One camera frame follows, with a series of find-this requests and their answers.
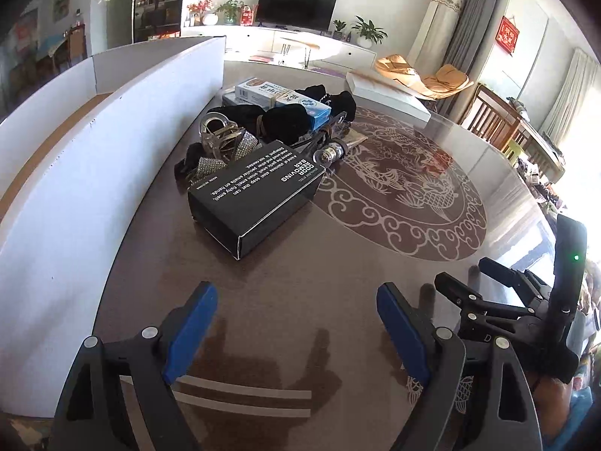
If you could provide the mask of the small glass perfume bottle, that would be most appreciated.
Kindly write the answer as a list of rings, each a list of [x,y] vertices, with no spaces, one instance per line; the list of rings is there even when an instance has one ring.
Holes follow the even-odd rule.
[[[332,139],[323,148],[313,153],[313,161],[324,168],[329,168],[343,159],[348,151],[348,145],[344,141]]]

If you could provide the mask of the black sock with white dots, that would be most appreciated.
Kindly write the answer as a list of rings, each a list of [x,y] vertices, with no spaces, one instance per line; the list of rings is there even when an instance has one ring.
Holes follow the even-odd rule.
[[[298,93],[325,104],[331,108],[333,115],[345,113],[345,120],[352,122],[355,120],[356,103],[355,98],[348,91],[342,91],[337,95],[329,94],[325,86],[308,86],[306,89],[297,90]]]

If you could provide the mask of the black sock bundle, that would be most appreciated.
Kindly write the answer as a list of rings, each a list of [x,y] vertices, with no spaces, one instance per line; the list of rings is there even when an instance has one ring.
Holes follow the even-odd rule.
[[[210,109],[208,112],[211,111],[223,113],[227,118],[236,122],[239,126],[246,128],[246,130],[254,136],[256,136],[258,120],[264,114],[264,110],[256,105],[222,106]],[[174,166],[174,177],[177,182],[194,182],[190,180],[189,174],[193,171],[193,160],[199,159],[202,152],[199,137],[197,142],[194,142],[187,148],[186,156]]]
[[[312,117],[299,104],[275,107],[261,117],[258,134],[264,142],[294,145],[312,129]]]

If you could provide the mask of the black soap bar box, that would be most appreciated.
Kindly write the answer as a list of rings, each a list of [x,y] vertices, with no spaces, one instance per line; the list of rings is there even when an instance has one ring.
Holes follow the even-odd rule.
[[[193,219],[239,261],[310,201],[325,168],[274,141],[193,183]]]

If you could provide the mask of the white blue medicine box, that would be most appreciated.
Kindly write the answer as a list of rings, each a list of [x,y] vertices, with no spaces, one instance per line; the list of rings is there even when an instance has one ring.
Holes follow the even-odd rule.
[[[228,105],[257,105],[265,111],[285,105],[302,105],[311,118],[312,132],[325,125],[331,116],[328,105],[258,77],[227,89],[222,101]]]

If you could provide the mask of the wooden dining chair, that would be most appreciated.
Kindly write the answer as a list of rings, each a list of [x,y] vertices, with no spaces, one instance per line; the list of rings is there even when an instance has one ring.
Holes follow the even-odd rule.
[[[503,152],[518,131],[521,115],[500,96],[479,83],[459,124]]]

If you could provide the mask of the white flat box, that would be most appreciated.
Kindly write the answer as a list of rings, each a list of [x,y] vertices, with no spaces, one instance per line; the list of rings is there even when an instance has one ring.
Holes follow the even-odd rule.
[[[431,118],[429,110],[414,95],[377,79],[372,72],[352,70],[346,74],[345,80],[348,89],[356,97],[394,109],[422,125]]]

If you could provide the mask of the orange lounge chair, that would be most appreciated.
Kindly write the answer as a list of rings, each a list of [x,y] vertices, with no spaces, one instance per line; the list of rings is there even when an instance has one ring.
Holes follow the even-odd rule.
[[[451,64],[444,64],[429,76],[420,76],[399,54],[379,58],[375,62],[375,69],[381,76],[401,83],[419,97],[431,100],[453,97],[474,84],[465,73]]]

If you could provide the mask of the white standing air conditioner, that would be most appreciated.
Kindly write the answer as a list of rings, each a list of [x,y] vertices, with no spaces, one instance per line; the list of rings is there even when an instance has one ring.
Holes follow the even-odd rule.
[[[419,33],[406,61],[420,76],[434,74],[442,65],[465,0],[430,0]]]

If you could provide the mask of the white divided organizer box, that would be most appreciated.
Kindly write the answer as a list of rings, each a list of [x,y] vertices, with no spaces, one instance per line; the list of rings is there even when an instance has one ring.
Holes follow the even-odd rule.
[[[93,332],[116,254],[182,135],[223,85],[225,42],[112,49],[53,79],[1,126],[1,407],[50,418]]]

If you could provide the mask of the green potted plant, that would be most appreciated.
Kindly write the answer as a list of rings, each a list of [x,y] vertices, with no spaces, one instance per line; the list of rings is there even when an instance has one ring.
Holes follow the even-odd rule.
[[[388,38],[383,27],[378,27],[372,20],[365,20],[359,15],[355,17],[352,29],[356,32],[356,44],[365,49],[380,45]]]

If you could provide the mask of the grey window curtain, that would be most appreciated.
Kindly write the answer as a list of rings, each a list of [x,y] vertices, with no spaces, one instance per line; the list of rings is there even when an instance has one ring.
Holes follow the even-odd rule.
[[[472,70],[497,0],[465,0],[443,59],[465,74]]]

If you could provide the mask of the white TV cabinet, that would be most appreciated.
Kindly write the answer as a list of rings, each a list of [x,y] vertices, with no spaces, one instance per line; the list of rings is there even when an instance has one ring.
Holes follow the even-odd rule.
[[[270,27],[183,27],[182,37],[223,37],[225,59],[258,62],[298,69],[328,68],[346,73],[371,68],[374,51],[308,32]]]

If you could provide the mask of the red flower arrangement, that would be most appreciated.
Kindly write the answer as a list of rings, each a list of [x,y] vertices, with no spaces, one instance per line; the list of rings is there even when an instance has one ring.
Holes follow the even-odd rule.
[[[218,20],[214,12],[214,0],[201,0],[198,3],[190,3],[187,6],[189,11],[189,25],[191,27],[204,26],[204,19],[207,18],[207,25],[211,26]]]

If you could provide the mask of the red wall hanging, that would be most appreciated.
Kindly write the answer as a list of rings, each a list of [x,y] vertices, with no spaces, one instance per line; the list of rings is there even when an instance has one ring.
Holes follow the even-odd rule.
[[[495,42],[501,49],[512,55],[518,44],[519,30],[512,18],[501,17],[499,27],[495,36]]]

